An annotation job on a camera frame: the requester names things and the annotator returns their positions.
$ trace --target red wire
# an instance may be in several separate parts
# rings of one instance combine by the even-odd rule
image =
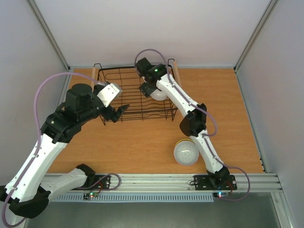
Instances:
[[[230,193],[228,195],[231,195],[233,192],[233,187],[228,181],[226,182],[226,184],[230,187]]]
[[[101,192],[101,190],[102,190],[103,187],[104,187],[102,183],[99,182],[98,184],[100,184],[100,189],[99,189],[99,192],[97,193],[97,195]]]

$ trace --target floor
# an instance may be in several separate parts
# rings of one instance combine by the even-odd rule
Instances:
[[[239,202],[50,203],[26,228],[279,228],[270,193]]]
[[[91,76],[91,69],[75,69]],[[220,158],[249,173],[263,169],[232,69],[179,69],[182,88],[198,103],[204,103],[218,123],[218,134],[211,138]],[[72,77],[71,85],[88,83]],[[63,150],[49,173],[67,173],[85,163],[97,173],[205,173],[202,157],[192,166],[178,164],[174,145],[185,138],[179,129],[182,116],[166,119],[124,121],[103,125],[97,118],[86,123],[82,131]],[[207,119],[207,128],[214,131]]]

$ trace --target white bulb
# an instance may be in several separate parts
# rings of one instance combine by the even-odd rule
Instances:
[[[160,91],[158,89],[151,93],[150,96],[156,101],[164,101],[167,99],[167,95],[163,91]]]
[[[193,165],[199,158],[199,150],[194,142],[180,141],[174,148],[174,158],[181,165]]]

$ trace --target wooden handle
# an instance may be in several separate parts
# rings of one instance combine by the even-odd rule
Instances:
[[[177,68],[177,62],[176,61],[173,62],[173,73],[174,73],[175,81],[181,87],[180,74],[179,74],[179,70]]]
[[[95,79],[95,72],[96,72],[96,68],[95,66],[93,67],[93,70],[92,70],[92,78]],[[94,82],[91,82],[91,87],[94,88]]]

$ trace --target metal bracket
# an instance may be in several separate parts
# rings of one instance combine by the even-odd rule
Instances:
[[[280,221],[281,227],[294,228],[295,222],[289,210],[285,195],[283,192],[272,192],[271,197],[274,202],[275,210]]]
[[[228,182],[231,184],[232,190],[238,189],[236,178],[234,175],[229,175],[225,182]],[[221,184],[221,186],[217,190],[219,190],[219,191],[231,190],[231,187],[228,186],[225,182],[223,184]],[[195,175],[193,183],[190,183],[190,185],[194,185],[195,190],[215,190],[209,181],[208,175]]]
[[[54,179],[59,175],[62,174],[48,173],[43,178],[43,181]],[[114,192],[196,192],[195,187],[190,185],[195,175],[200,174],[119,174],[122,183]],[[237,190],[234,192],[247,192],[248,181],[245,175],[240,173],[234,173],[233,175],[237,182]],[[248,175],[251,182],[250,192],[283,192],[276,173],[251,173]],[[118,178],[112,176],[110,188],[115,187],[117,184]],[[206,190],[204,192],[218,192],[218,190]]]
[[[95,175],[93,183],[96,183],[99,179],[101,179],[104,176],[105,175]],[[110,184],[111,184],[111,176],[103,178],[99,182],[103,185],[103,189],[109,189]],[[97,184],[97,185],[95,185],[94,187],[92,187],[90,189],[86,189],[86,191],[88,191],[88,190],[93,191],[93,190],[99,190],[99,189],[100,189],[100,185]]]
[[[117,193],[103,192],[97,197],[89,193],[66,193],[52,202],[139,203],[139,202],[213,202],[212,193]]]

